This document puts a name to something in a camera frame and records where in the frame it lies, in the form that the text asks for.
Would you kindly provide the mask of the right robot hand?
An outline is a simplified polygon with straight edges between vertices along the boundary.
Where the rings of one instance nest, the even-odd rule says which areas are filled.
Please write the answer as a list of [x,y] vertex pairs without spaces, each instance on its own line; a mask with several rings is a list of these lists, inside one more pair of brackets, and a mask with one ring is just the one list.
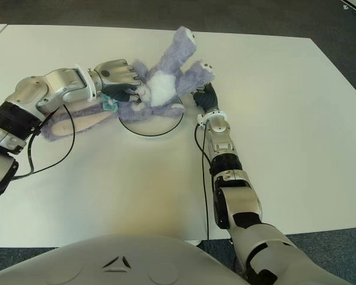
[[204,113],[218,110],[218,98],[215,89],[211,83],[205,84],[193,93],[193,99]]

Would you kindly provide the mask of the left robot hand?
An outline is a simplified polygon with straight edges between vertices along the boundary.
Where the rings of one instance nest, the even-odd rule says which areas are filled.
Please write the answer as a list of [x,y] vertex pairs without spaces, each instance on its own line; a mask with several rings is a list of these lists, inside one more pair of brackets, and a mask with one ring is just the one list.
[[118,102],[137,102],[140,100],[136,89],[142,84],[134,67],[125,59],[102,62],[88,72],[96,92]]

